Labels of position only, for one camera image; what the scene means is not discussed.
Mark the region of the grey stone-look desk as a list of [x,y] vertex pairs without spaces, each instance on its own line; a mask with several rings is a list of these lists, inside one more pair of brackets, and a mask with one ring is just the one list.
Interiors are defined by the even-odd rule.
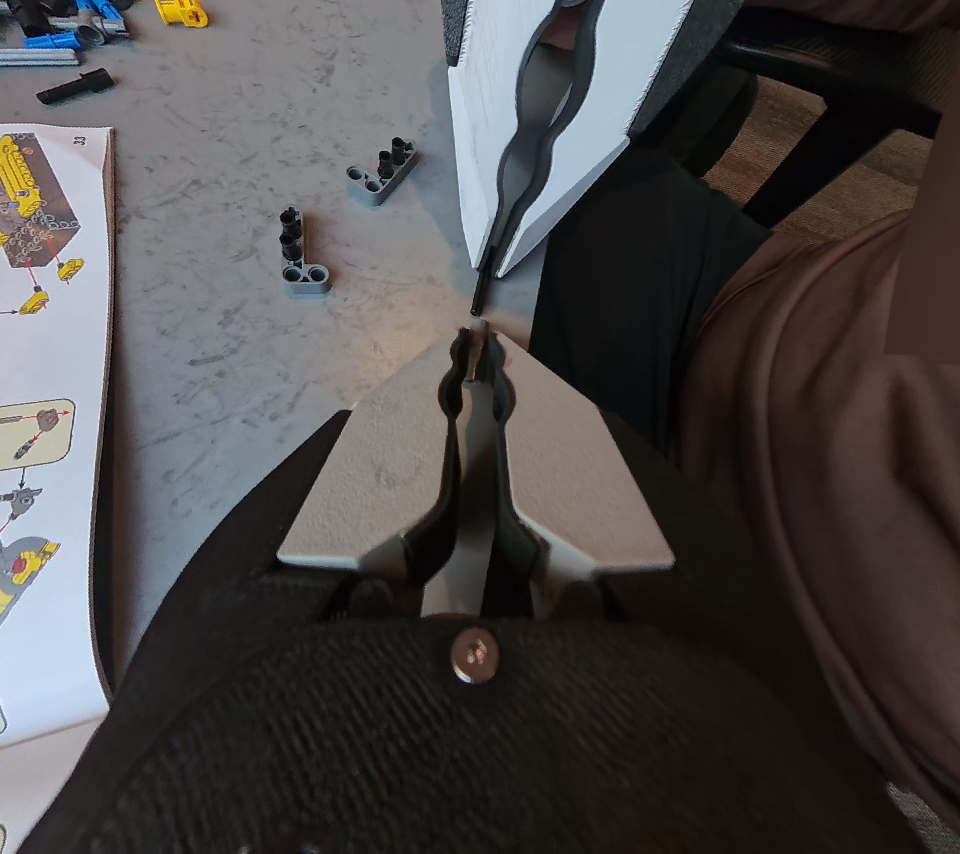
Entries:
[[[467,321],[440,0],[200,0],[129,11],[116,87],[45,107],[69,68],[2,69],[2,121],[115,131],[113,678],[206,536],[333,413]],[[380,207],[347,168],[419,160]],[[290,296],[280,214],[332,290]]]

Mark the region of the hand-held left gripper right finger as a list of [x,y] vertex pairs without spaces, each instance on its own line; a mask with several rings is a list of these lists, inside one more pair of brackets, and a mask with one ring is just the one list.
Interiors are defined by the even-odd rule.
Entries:
[[574,583],[671,571],[676,557],[599,408],[504,334],[486,340],[496,425],[493,566],[544,618]]

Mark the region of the black axle pin with stop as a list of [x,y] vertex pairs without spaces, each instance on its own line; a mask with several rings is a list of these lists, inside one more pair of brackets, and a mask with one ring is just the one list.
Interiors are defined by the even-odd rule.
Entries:
[[78,97],[105,92],[115,88],[116,81],[104,68],[83,72],[77,79],[58,84],[36,93],[36,99],[44,106],[54,106]]

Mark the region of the open instruction booklet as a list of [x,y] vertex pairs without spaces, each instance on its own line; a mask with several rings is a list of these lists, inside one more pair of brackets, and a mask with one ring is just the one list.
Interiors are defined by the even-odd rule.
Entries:
[[110,708],[94,547],[114,131],[2,124],[1,823],[16,852]]

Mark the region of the black office chair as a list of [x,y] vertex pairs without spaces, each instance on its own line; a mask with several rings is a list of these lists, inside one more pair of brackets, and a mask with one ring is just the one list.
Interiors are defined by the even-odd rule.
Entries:
[[746,204],[753,220],[774,228],[895,131],[936,137],[958,70],[959,33],[903,34],[746,8],[713,53],[824,101],[822,115]]

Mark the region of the grey L-shaped beam with pins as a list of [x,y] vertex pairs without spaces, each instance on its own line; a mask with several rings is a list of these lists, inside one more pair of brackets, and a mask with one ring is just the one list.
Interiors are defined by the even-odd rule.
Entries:
[[365,206],[380,207],[406,180],[419,159],[414,140],[394,137],[387,148],[379,151],[374,168],[353,164],[346,169],[347,188]]
[[304,214],[290,206],[279,215],[282,279],[287,293],[296,298],[322,298],[330,294],[330,270],[309,261],[308,229]]

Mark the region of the person's black pants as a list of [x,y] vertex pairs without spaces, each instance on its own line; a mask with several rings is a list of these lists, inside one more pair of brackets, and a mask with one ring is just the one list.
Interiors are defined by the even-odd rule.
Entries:
[[772,236],[666,152],[629,147],[549,236],[529,352],[666,455],[702,320]]

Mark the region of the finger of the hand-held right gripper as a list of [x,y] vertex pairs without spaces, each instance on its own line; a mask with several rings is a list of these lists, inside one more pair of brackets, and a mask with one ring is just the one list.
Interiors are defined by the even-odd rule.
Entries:
[[524,260],[624,152],[693,2],[589,0],[572,84],[539,140],[529,186],[508,217],[498,278]]
[[462,229],[477,270],[503,211],[503,172],[521,126],[522,73],[560,2],[465,0],[448,87]]

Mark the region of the dark grey axle connector sleeve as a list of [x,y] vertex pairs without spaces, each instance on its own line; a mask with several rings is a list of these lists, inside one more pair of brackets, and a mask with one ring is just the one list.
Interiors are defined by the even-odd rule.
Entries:
[[462,330],[462,382],[475,383],[486,379],[486,355],[490,339],[490,323],[481,316],[473,316],[469,327]]

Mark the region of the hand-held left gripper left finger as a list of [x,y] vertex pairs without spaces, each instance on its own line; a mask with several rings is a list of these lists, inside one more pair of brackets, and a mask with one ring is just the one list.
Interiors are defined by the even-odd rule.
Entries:
[[406,363],[350,412],[277,558],[423,587],[456,542],[457,419],[472,336]]

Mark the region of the black axle rod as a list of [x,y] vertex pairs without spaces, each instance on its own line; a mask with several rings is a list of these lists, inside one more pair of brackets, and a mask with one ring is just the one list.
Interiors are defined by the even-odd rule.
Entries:
[[477,283],[471,302],[472,306],[470,307],[470,314],[474,318],[481,317],[486,308],[487,295],[494,273],[494,263],[497,257],[496,251],[497,248],[495,245],[488,245],[477,268]]

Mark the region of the light grey ribbed rod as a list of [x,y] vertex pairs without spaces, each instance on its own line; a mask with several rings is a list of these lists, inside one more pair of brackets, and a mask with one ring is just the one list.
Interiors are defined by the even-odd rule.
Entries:
[[73,48],[13,48],[0,50],[1,68],[76,67],[81,63]]

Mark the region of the person's brown sweater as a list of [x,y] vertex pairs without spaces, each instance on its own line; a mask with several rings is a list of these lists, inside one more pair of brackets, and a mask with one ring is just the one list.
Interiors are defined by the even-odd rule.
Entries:
[[858,740],[957,832],[958,366],[885,353],[908,215],[758,248],[702,320],[676,454],[771,558]]

